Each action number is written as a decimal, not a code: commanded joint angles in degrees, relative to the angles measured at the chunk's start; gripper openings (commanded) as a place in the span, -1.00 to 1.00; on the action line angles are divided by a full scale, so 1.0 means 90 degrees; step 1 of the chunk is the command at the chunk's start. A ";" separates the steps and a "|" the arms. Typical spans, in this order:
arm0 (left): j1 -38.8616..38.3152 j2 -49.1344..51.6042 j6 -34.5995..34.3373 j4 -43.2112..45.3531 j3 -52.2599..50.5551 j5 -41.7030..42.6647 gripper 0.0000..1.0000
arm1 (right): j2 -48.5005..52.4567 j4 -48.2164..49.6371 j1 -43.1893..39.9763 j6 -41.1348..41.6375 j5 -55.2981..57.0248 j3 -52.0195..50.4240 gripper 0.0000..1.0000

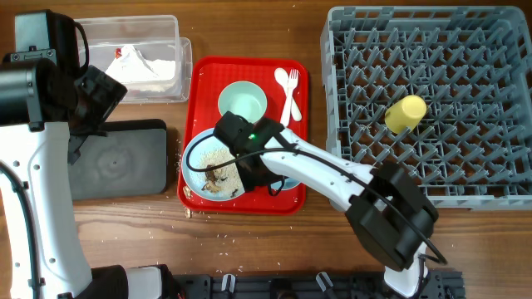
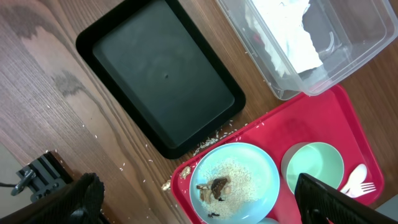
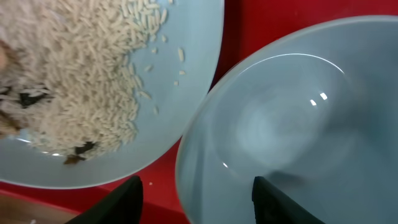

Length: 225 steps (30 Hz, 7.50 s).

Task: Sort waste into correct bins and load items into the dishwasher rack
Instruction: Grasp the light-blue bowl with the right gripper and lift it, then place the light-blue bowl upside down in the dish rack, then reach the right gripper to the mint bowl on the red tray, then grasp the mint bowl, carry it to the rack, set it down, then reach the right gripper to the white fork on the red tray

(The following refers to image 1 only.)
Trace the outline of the light blue bowl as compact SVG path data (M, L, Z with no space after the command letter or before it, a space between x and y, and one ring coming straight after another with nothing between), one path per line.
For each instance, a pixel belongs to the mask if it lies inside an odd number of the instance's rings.
M271 184L270 187L271 187L271 189L274 189L274 190L278 190L278 189L290 190L290 189L294 189L294 188L298 187L299 184L300 184L300 182L297 181L296 179L292 179L292 178L286 177L284 179L284 181L280 180L278 182L275 182L275 183Z

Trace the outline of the white napkin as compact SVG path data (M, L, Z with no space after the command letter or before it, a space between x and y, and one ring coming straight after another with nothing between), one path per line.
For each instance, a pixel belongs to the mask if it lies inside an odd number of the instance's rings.
M138 91L163 92L174 85L175 61L147 60L133 45L121 48L121 57L114 59L107 67L106 74L123 85Z

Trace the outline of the yellow cup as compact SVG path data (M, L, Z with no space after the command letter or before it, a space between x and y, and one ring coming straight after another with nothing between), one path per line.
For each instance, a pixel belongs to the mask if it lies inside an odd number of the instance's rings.
M420 96L406 96L385 113L385 125L394 134L413 130L427 113L427 104Z

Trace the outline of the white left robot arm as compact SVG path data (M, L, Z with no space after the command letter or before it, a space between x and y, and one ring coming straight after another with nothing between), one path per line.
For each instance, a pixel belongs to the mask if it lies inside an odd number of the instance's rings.
M68 167L127 89L90 63L79 22L50 10L15 18L1 63L1 196L14 298L180 298L164 264L92 268L75 226Z

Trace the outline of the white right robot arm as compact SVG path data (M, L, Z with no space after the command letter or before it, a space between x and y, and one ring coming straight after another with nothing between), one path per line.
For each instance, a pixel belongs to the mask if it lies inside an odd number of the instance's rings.
M214 137L234 156L244 190L295 179L327 197L344 213L360 244L385 267L384 282L415 298L428 274L427 249L439 214L398 164L359 164L309 144L276 120L256 124L231 112Z

